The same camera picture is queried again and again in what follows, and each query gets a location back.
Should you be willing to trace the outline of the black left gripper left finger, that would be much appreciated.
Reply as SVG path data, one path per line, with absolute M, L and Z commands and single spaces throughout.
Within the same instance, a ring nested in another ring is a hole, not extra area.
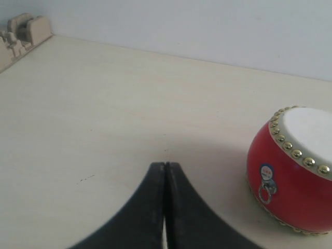
M 163 248 L 165 163 L 153 162 L 127 203 L 72 248 Z

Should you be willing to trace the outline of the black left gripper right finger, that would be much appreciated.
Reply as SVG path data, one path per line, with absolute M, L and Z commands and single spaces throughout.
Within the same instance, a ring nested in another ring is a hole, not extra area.
M 176 162 L 165 165 L 164 219 L 168 248 L 260 248 L 213 212 Z

